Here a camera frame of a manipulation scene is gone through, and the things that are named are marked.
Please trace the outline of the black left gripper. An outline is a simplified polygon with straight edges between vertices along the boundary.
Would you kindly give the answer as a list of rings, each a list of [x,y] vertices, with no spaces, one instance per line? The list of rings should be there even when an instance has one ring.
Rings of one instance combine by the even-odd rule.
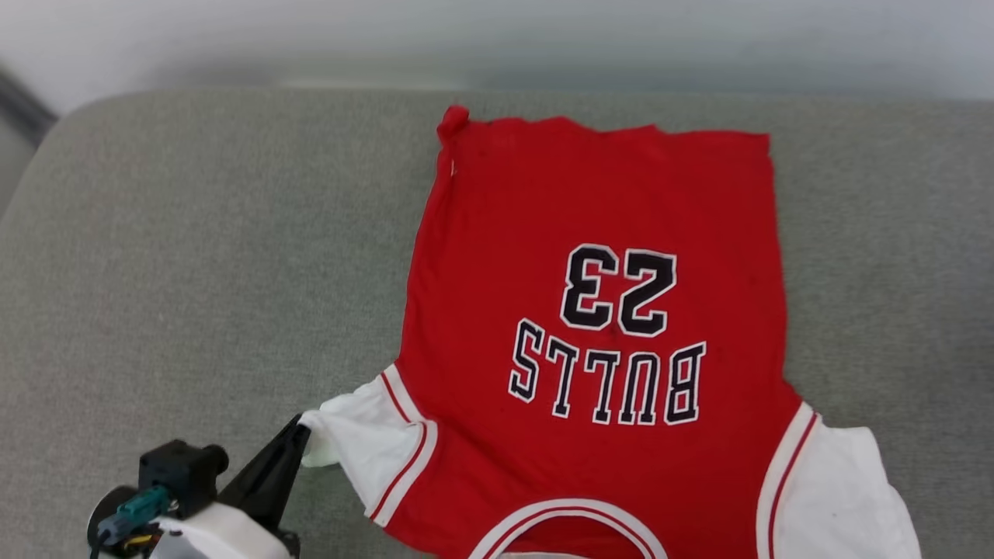
[[[301,538],[280,529],[289,495],[308,448],[311,429],[295,415],[219,493],[219,502],[244,512],[287,549],[288,558],[301,558]]]

